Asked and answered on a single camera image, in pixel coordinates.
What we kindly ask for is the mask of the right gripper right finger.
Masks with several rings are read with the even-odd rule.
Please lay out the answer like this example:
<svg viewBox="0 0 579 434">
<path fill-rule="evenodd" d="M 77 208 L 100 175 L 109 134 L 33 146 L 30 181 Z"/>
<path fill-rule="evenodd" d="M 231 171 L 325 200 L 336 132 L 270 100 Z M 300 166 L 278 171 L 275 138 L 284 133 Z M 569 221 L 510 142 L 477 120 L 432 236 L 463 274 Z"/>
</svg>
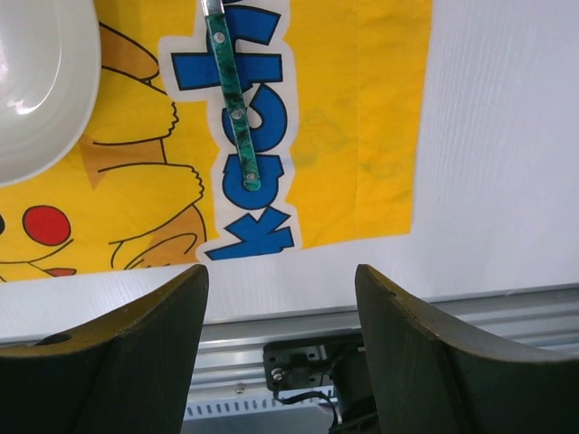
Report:
<svg viewBox="0 0 579 434">
<path fill-rule="evenodd" d="M 384 433 L 575 433 L 578 358 L 470 325 L 359 265 L 356 303 Z"/>
</svg>

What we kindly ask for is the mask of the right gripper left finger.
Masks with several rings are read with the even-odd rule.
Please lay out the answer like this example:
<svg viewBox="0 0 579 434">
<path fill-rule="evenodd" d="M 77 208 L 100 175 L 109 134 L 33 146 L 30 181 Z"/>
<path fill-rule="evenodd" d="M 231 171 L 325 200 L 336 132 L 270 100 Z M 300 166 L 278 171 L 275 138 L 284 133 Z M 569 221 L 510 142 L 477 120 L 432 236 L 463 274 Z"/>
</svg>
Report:
<svg viewBox="0 0 579 434">
<path fill-rule="evenodd" d="M 1 349 L 4 433 L 177 433 L 209 292 L 195 265 L 35 344 Z"/>
</svg>

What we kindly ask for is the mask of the yellow pikachu cloth placemat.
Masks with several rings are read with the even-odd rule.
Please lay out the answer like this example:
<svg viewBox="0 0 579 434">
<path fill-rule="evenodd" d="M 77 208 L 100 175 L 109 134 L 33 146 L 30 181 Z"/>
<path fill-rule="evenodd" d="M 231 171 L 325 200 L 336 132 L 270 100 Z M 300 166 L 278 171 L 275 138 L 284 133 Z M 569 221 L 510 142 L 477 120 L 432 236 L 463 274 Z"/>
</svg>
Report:
<svg viewBox="0 0 579 434">
<path fill-rule="evenodd" d="M 261 188 L 197 1 L 98 1 L 71 152 L 1 191 L 1 279 L 281 254 L 411 229 L 430 1 L 227 1 Z"/>
</svg>

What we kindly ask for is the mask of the white round plate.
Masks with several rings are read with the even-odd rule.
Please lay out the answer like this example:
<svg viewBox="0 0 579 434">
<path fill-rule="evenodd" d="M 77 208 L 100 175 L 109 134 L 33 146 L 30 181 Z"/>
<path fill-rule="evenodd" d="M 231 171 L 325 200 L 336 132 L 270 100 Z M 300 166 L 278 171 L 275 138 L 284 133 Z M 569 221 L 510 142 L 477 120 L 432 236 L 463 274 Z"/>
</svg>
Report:
<svg viewBox="0 0 579 434">
<path fill-rule="evenodd" d="M 85 130 L 100 85 L 91 1 L 1 3 L 1 184 L 61 161 Z"/>
</svg>

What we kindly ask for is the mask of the green-handled metal spoon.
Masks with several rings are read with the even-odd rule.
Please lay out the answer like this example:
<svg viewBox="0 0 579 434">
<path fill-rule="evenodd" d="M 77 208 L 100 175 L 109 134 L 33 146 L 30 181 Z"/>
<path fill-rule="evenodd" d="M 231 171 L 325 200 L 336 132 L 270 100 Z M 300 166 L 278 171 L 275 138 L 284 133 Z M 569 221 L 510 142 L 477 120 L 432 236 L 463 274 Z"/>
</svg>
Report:
<svg viewBox="0 0 579 434">
<path fill-rule="evenodd" d="M 201 0 L 200 3 L 214 52 L 224 106 L 231 121 L 234 143 L 240 159 L 243 187 L 255 192 L 261 188 L 261 176 L 224 5 L 219 0 Z"/>
</svg>

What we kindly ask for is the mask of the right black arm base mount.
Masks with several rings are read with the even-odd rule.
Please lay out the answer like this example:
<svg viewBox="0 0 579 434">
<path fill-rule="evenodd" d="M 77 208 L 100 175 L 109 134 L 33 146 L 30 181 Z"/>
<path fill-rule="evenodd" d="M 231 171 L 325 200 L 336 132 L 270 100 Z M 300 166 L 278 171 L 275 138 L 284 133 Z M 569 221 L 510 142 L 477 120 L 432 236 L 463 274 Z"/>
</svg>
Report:
<svg viewBox="0 0 579 434">
<path fill-rule="evenodd" d="M 330 433 L 380 431 L 359 332 L 269 343 L 262 359 L 267 388 L 276 401 L 327 404 L 333 411 Z"/>
</svg>

